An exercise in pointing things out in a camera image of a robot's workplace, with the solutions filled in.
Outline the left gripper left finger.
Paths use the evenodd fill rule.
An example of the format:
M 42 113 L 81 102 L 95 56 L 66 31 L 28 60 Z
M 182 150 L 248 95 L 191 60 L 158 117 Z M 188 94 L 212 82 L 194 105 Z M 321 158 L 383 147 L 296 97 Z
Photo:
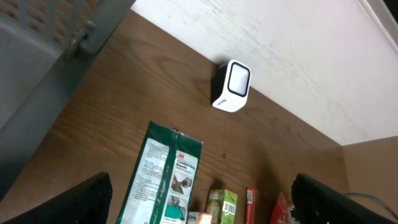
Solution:
M 110 176 L 100 172 L 3 224 L 106 223 L 112 196 Z

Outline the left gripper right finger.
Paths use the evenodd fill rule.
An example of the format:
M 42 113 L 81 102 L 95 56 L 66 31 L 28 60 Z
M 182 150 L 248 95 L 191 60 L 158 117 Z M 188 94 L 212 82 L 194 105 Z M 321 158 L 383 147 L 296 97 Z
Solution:
M 391 224 L 393 221 L 360 205 L 307 174 L 291 188 L 294 218 L 300 223 Z

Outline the red snack bag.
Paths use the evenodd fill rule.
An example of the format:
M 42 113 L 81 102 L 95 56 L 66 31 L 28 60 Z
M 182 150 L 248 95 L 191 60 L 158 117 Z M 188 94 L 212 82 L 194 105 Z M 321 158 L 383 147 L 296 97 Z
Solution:
M 295 206 L 281 192 L 271 213 L 269 224 L 300 224 Z

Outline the green white snack bag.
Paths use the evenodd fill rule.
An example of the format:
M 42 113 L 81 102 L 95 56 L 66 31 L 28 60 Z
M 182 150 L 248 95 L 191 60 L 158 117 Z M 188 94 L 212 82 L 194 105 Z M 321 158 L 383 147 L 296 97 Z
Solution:
M 116 223 L 186 223 L 202 145 L 151 121 Z

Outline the green juice carton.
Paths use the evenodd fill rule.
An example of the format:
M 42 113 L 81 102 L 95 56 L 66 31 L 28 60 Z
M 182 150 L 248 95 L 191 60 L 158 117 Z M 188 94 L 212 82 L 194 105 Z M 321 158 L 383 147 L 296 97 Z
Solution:
M 209 191 L 206 213 L 212 215 L 211 224 L 233 224 L 238 195 L 230 190 Z

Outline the orange juice carton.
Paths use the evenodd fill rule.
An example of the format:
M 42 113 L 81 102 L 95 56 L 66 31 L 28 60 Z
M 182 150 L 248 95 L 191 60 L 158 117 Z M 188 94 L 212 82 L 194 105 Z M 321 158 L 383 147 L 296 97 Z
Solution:
M 187 224 L 212 224 L 212 214 L 201 212 L 189 212 Z

